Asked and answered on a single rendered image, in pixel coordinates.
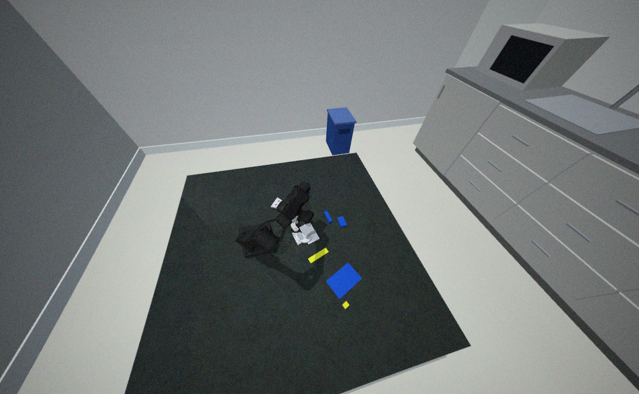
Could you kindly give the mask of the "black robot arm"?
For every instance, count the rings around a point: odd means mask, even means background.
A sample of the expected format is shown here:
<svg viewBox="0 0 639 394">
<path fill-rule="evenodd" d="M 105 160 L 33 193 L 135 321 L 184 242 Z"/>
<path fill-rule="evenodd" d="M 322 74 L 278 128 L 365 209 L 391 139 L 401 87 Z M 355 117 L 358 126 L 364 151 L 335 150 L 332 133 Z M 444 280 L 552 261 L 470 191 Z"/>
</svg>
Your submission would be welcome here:
<svg viewBox="0 0 639 394">
<path fill-rule="evenodd" d="M 262 247 L 266 252 L 273 251 L 273 249 L 275 249 L 277 245 L 283 241 L 285 230 L 292 224 L 292 219 L 299 207 L 301 208 L 307 201 L 309 201 L 309 195 L 306 194 L 309 191 L 310 184 L 308 182 L 302 181 L 298 186 L 295 185 L 292 188 L 292 192 L 288 194 L 287 198 L 285 198 L 284 202 L 287 203 L 287 206 L 283 212 L 276 217 L 276 219 L 266 221 L 256 231 L 255 229 L 252 229 L 243 231 L 243 233 L 241 232 L 238 238 L 236 238 L 236 242 L 238 242 L 239 245 L 248 252 L 254 251 L 256 247 Z M 265 226 L 266 224 L 275 221 L 283 227 L 280 238 L 278 238 Z"/>
</svg>

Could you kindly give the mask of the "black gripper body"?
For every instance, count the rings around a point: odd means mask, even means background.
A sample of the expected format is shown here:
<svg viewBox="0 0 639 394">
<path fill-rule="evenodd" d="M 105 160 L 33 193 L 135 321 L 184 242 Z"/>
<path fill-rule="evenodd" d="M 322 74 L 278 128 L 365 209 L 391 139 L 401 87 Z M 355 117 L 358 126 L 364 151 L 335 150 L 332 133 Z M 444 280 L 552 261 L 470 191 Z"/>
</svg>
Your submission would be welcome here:
<svg viewBox="0 0 639 394">
<path fill-rule="evenodd" d="M 285 203 L 284 201 L 280 201 L 279 205 L 277 206 L 277 212 L 283 212 L 286 206 L 287 203 Z M 309 210 L 301 210 L 301 208 L 299 207 L 295 216 L 299 216 L 299 218 L 302 219 L 302 221 L 305 223 L 310 223 L 311 219 L 313 218 L 313 212 L 310 212 Z"/>
</svg>

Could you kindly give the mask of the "blue flat plate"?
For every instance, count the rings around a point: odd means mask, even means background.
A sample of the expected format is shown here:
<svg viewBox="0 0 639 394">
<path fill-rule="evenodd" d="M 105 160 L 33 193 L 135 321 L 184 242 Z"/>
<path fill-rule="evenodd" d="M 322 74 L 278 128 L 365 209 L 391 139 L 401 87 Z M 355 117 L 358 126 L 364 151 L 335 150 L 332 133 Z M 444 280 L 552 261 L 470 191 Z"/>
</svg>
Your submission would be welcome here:
<svg viewBox="0 0 639 394">
<path fill-rule="evenodd" d="M 346 263 L 326 282 L 340 300 L 360 279 L 360 275 L 352 268 L 350 263 Z"/>
</svg>

